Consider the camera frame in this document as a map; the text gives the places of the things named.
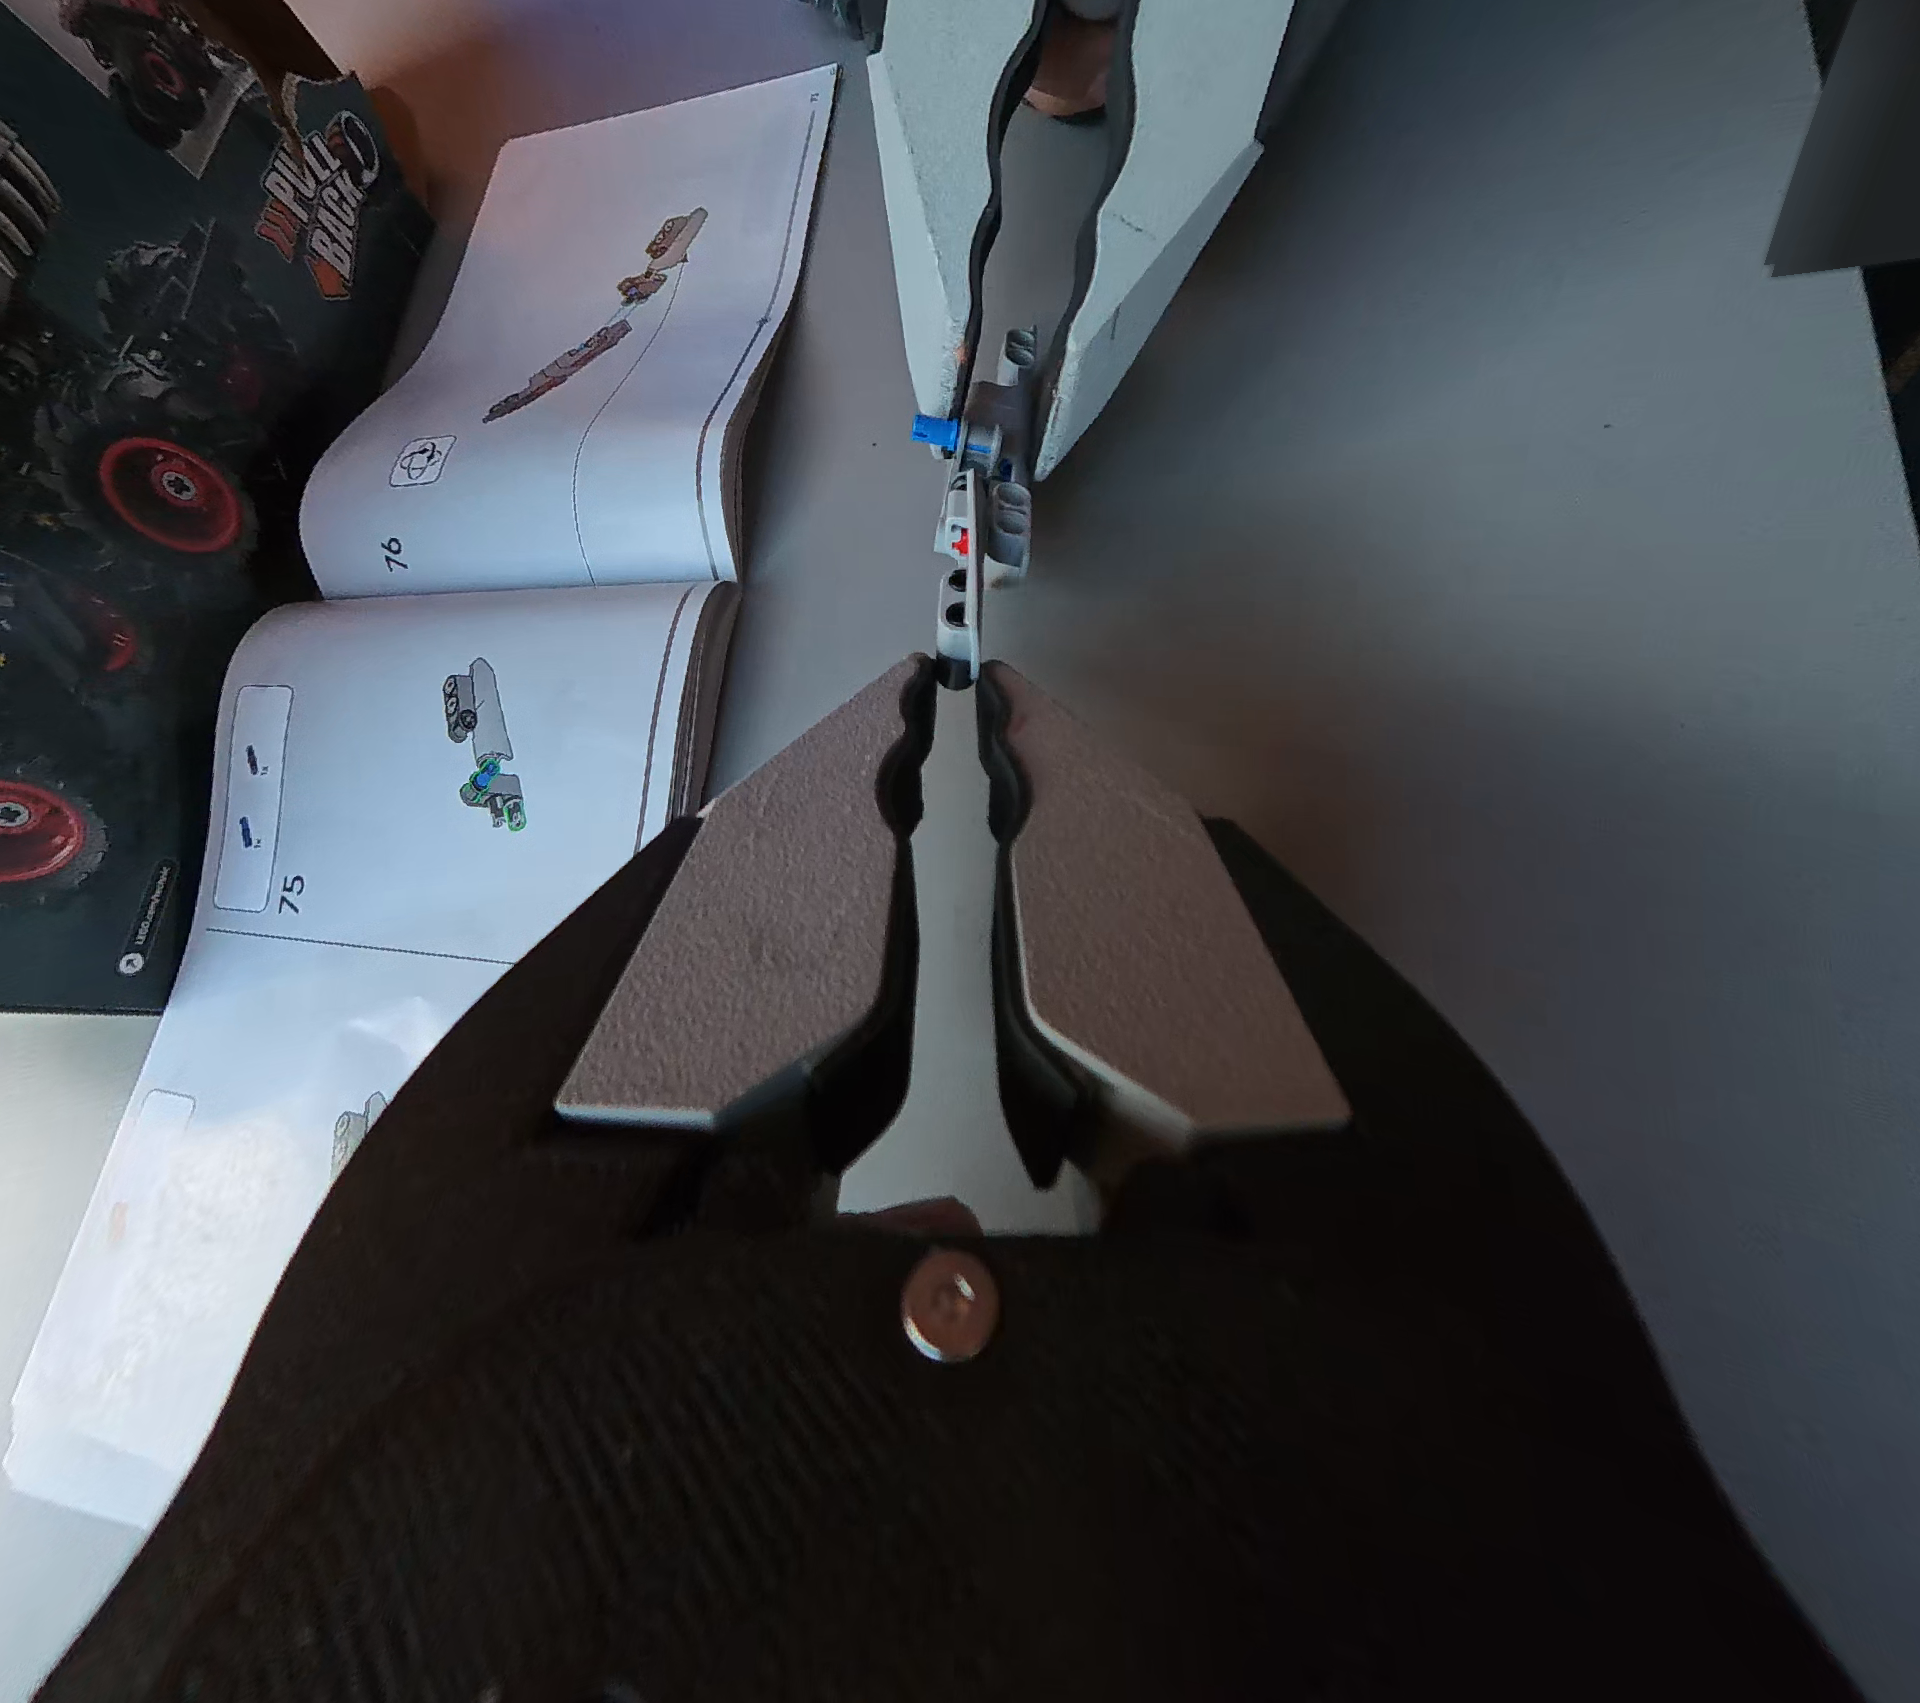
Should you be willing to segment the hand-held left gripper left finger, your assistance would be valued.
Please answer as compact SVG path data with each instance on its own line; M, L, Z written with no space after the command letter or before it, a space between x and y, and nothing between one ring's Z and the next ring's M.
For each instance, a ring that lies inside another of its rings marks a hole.
M926 756L908 658L709 804L557 1112L863 1156L910 1078Z

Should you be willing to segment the grey sheet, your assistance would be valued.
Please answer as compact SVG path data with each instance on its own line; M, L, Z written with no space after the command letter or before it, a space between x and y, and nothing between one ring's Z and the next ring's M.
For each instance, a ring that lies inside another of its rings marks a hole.
M1767 255L1775 277L1919 257L1919 0L1857 0Z

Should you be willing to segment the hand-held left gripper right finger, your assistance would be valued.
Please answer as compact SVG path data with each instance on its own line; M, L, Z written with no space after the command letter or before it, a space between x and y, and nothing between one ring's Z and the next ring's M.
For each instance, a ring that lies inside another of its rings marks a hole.
M974 688L1001 1106L1029 1180L1113 1188L1353 1108L1196 810L1005 662Z

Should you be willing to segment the black lego set box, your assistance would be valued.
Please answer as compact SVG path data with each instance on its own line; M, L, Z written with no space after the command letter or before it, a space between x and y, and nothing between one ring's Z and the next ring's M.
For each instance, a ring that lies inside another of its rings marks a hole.
M433 225L286 0L3 0L3 1000L163 1008L229 660Z

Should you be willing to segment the person's right hand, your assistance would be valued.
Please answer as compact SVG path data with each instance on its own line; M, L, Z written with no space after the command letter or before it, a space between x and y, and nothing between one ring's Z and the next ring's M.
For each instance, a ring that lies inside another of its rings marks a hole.
M1023 105L1050 123L1092 125L1107 109L1118 25L1052 3Z

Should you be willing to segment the grey lego assembly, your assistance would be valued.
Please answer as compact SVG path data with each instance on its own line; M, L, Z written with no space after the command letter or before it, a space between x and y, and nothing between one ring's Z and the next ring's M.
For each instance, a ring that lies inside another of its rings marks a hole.
M996 375L972 385L959 421L913 421L913 441L946 467L935 534L946 572L935 634L936 674L948 690L966 690L978 680L987 590L1019 584L1029 574L1038 379L1038 337L1015 327L1005 335Z

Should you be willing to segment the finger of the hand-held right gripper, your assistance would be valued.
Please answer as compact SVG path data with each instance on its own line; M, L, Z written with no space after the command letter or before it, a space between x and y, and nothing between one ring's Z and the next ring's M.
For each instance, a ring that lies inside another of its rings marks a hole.
M877 159L916 409L954 419L1001 221L1001 147L1046 0L887 0L869 61Z
M1035 477L1117 395L1260 159L1258 125L1296 0L1126 0L1108 99L1110 173L1049 357Z

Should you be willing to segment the white instruction booklet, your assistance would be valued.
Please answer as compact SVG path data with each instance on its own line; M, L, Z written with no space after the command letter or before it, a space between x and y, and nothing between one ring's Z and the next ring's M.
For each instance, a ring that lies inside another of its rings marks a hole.
M322 598L229 664L181 972L12 1394L19 1494L157 1524L373 1122L699 808L836 87L511 143L423 355L320 459Z

